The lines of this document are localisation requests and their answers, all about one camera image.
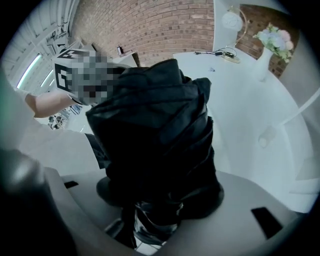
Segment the flower vase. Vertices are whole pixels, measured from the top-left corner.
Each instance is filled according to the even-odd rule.
[[[262,82],[266,79],[269,71],[269,62],[273,54],[271,50],[264,47],[261,57],[255,62],[252,71],[253,76],[258,81]]]

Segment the red brick wall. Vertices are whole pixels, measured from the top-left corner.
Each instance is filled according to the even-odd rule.
[[[151,66],[173,53],[212,51],[213,0],[81,0],[71,33],[114,58],[118,46],[135,51]]]
[[[240,9],[250,21],[246,35],[236,45],[240,50],[258,59],[263,52],[264,46],[259,39],[255,39],[252,36],[264,30],[269,23],[281,30],[288,31],[294,46],[297,45],[299,30],[293,25],[289,15],[275,9],[249,4],[241,4]],[[238,38],[243,33],[244,28],[238,33]],[[287,65],[284,60],[274,54],[270,60],[269,70],[279,78]]]

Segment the white table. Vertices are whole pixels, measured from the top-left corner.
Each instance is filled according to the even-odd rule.
[[[239,64],[193,52],[173,56],[185,76],[207,77],[212,82],[207,105],[214,121],[217,170],[249,179],[290,209],[303,212],[310,202],[290,193],[295,182],[294,141],[289,140],[286,128],[278,127],[266,148],[258,143],[260,134],[269,125],[277,126],[297,112],[298,106],[271,72],[265,82],[255,80],[251,73],[255,60],[238,49],[237,54]],[[301,133],[309,134],[302,118],[298,125]]]

